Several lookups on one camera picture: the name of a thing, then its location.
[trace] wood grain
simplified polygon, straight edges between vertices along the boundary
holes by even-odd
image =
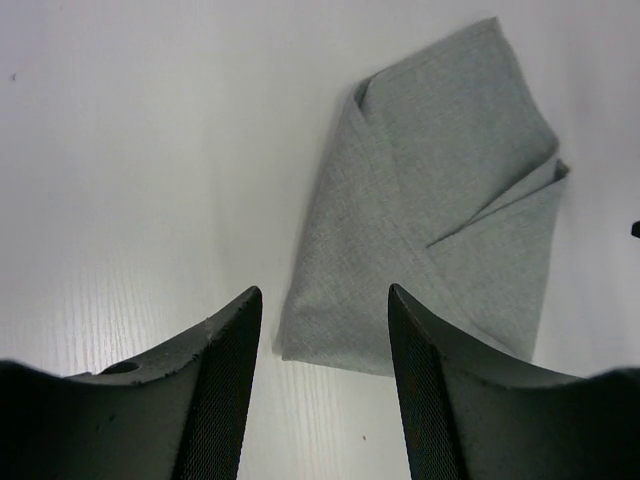
[[[497,14],[574,167],[537,360],[640,361],[639,6],[2,2],[0,356],[97,372],[257,284],[239,478],[408,479],[393,380],[283,363],[279,312],[346,92]]]

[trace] mesh texture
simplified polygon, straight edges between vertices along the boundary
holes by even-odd
[[[259,322],[243,318],[259,318],[259,313],[243,313],[204,353],[175,480],[232,480],[237,476],[260,335]]]
[[[467,480],[438,353],[398,310],[389,333],[411,477]]]

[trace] screw hole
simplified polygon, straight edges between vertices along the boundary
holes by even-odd
[[[100,375],[114,375],[116,373],[129,373],[140,368],[136,362],[124,361],[111,365],[104,370]]]

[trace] folded napkin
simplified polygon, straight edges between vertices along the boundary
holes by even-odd
[[[283,310],[283,358],[393,375],[387,291],[531,358],[567,169],[496,19],[350,96]]]

